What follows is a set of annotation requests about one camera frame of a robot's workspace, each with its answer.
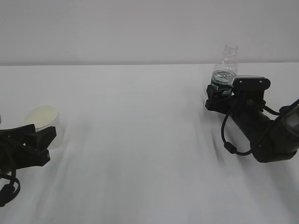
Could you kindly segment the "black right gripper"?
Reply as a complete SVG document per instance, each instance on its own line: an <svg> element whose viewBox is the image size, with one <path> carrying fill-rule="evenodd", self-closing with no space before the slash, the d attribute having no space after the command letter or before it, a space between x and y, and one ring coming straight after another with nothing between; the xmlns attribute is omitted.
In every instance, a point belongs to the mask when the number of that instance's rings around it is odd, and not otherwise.
<svg viewBox="0 0 299 224"><path fill-rule="evenodd" d="M223 94L212 85L207 86L205 107L212 112L224 114L223 124L231 118L236 124L266 124L263 114L264 91L238 91Z"/></svg>

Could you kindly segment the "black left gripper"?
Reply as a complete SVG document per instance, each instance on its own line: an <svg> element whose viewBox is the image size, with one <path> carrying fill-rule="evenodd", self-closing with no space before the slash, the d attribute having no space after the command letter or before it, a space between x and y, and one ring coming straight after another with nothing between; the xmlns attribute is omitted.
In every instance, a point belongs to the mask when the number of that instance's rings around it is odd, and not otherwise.
<svg viewBox="0 0 299 224"><path fill-rule="evenodd" d="M56 136L54 126L39 132L36 132L34 124L1 130L0 172L11 172L11 162L17 170L44 166L50 161L48 147Z"/></svg>

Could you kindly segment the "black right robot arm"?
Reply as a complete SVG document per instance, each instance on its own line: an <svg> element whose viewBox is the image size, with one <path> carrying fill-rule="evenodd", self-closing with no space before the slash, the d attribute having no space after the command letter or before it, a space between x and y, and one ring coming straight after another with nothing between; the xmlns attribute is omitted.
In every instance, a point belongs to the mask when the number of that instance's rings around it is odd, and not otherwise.
<svg viewBox="0 0 299 224"><path fill-rule="evenodd" d="M224 147L239 156L252 154L261 163L285 161L294 157L299 148L299 132L287 126L288 118L296 118L299 102L296 100L280 108L275 120L263 114L267 110L263 99L264 90L241 90L233 88L232 96L220 96L211 85L207 87L206 109L225 115L221 125ZM224 135L228 118L240 128L250 143L250 150L240 152Z"/></svg>

